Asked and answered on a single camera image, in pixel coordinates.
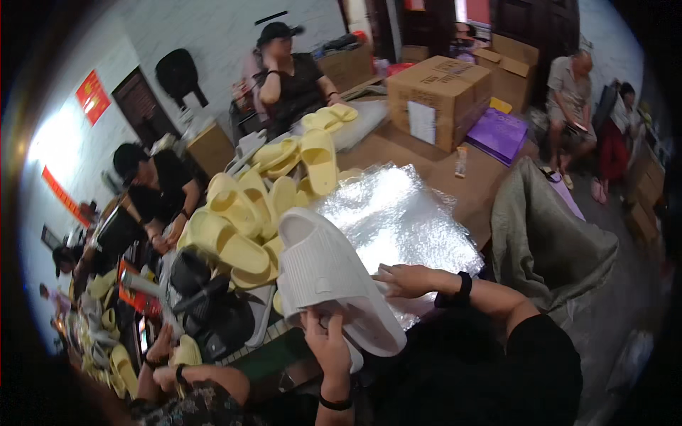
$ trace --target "purple bag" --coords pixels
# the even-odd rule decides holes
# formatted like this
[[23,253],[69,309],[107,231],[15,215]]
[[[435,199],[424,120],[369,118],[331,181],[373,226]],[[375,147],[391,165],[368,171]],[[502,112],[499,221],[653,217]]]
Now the purple bag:
[[509,167],[526,141],[527,132],[524,121],[488,108],[466,136],[469,143]]

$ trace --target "floral shirt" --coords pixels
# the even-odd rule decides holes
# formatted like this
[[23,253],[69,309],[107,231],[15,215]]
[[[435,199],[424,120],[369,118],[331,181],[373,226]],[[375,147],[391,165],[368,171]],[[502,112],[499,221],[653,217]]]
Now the floral shirt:
[[132,418],[144,426],[267,426],[243,408],[213,380],[192,383],[184,399],[171,398],[162,407],[144,400],[131,403]]

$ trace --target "silver foil sheet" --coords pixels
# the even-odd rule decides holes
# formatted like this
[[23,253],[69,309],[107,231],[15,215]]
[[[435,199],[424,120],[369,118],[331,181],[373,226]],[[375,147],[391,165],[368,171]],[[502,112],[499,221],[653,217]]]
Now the silver foil sheet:
[[[484,260],[469,231],[452,219],[456,200],[431,190],[412,165],[373,166],[312,207],[351,242],[370,274],[379,264],[422,264],[477,275]],[[433,310],[435,293],[388,299],[406,331]]]

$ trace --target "red banner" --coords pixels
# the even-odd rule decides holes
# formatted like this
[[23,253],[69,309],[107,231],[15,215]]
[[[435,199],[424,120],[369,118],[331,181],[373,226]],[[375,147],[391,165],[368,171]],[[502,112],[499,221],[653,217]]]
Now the red banner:
[[104,110],[111,105],[95,70],[92,70],[76,90],[76,98],[78,98],[80,107],[83,108],[83,112],[93,125],[102,116]]
[[50,187],[52,192],[55,193],[56,197],[61,201],[62,204],[64,204],[64,207],[80,222],[83,224],[85,228],[88,228],[90,226],[90,221],[86,219],[83,215],[80,214],[80,209],[78,208],[78,204],[69,196],[69,194],[64,191],[64,188],[61,187],[59,182],[55,180],[55,177],[52,176],[52,173],[50,173],[49,170],[47,170],[47,166],[43,169],[42,173],[42,178],[45,180],[47,183],[47,186]]

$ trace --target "black cap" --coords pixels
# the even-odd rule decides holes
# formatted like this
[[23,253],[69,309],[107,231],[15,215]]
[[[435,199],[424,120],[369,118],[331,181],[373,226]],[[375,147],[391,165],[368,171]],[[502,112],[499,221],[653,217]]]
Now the black cap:
[[140,161],[148,161],[149,156],[140,145],[125,143],[114,152],[114,169],[123,179],[123,185],[128,186],[139,168]]
[[303,26],[301,25],[291,28],[284,22],[271,22],[268,25],[265,25],[265,28],[263,28],[261,37],[258,38],[256,45],[261,47],[263,44],[266,44],[276,38],[291,38],[294,35],[299,35],[302,33]]

